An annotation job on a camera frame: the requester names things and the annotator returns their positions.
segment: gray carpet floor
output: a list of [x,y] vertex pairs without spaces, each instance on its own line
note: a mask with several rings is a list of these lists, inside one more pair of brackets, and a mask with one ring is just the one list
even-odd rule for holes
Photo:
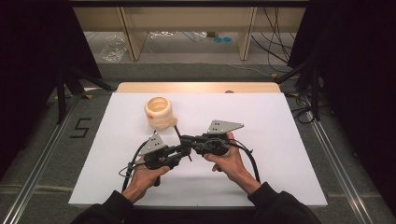
[[[113,87],[117,87],[122,81],[272,81],[272,78],[267,75],[271,75],[274,71],[268,65],[250,64],[245,68],[236,68],[225,64],[206,63],[99,64],[99,68],[103,80]],[[286,66],[277,66],[276,68],[290,70]],[[283,92],[294,91],[295,81],[296,78],[289,79],[281,85],[281,90]],[[84,87],[95,87],[86,81],[82,81],[82,84]],[[82,98],[78,101],[66,130],[19,223],[69,223],[81,212],[80,209],[68,205],[68,200],[90,151],[111,92],[93,90],[88,91],[87,94],[92,98]],[[288,98],[288,103],[290,110],[299,107],[294,98]],[[337,117],[333,116],[332,111],[326,107],[320,109],[320,112],[321,124],[345,165],[359,195],[367,205],[373,222],[396,223],[394,216],[365,173],[359,159],[352,155],[353,149],[348,143]],[[49,98],[48,108],[37,123],[30,140],[26,143],[26,148],[19,153],[0,181],[0,220],[5,218],[8,208],[14,202],[18,191],[50,139],[57,116],[57,102],[55,93],[53,93]],[[75,130],[78,120],[81,118],[91,119],[81,123],[89,130],[84,138],[73,138],[72,136],[81,135],[84,132]],[[296,126],[329,203],[326,207],[312,208],[312,210],[322,223],[359,223],[324,154],[312,124],[302,124],[296,120]]]

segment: black sleeve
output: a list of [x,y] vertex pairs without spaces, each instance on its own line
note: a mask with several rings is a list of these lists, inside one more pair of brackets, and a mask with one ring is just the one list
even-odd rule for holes
[[256,206],[257,223],[320,223],[307,206],[285,191],[276,193],[267,182],[247,198]]
[[134,205],[115,190],[103,204],[94,204],[79,214],[72,224],[121,223]]

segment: white table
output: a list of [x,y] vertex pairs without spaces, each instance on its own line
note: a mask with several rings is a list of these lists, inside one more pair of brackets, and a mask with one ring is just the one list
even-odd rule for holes
[[[254,149],[260,176],[274,190],[285,190],[308,206],[327,205],[303,142],[282,93],[113,93],[78,178],[70,204],[103,203],[112,190],[121,190],[118,175],[135,151],[152,136],[144,112],[154,96],[172,101],[177,127],[182,134],[205,133],[212,119],[241,122],[234,136]],[[173,129],[159,131],[168,146],[179,144]],[[248,157],[244,164],[253,174]],[[224,173],[212,173],[213,163],[191,153],[150,188],[136,206],[151,208],[250,207],[247,195]]]

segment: hand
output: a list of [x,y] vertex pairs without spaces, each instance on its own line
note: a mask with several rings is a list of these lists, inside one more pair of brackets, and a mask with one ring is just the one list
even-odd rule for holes
[[[232,143],[235,143],[232,133],[227,133],[227,137]],[[261,185],[245,168],[237,147],[230,147],[227,153],[222,156],[206,153],[204,158],[215,163],[212,168],[213,172],[220,168],[231,181],[235,182],[248,195],[256,191]]]
[[146,194],[146,191],[154,185],[157,177],[166,174],[170,170],[169,166],[163,166],[157,170],[150,170],[146,165],[137,165],[134,168],[131,184],[122,193],[131,203],[135,203]]

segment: person's left hand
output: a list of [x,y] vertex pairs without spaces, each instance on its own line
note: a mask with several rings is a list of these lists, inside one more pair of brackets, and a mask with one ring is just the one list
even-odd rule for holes
[[122,193],[131,203],[135,203],[146,194],[146,191],[154,185],[157,177],[166,174],[170,170],[169,166],[163,166],[157,170],[150,170],[146,165],[138,165],[134,168],[131,184]]

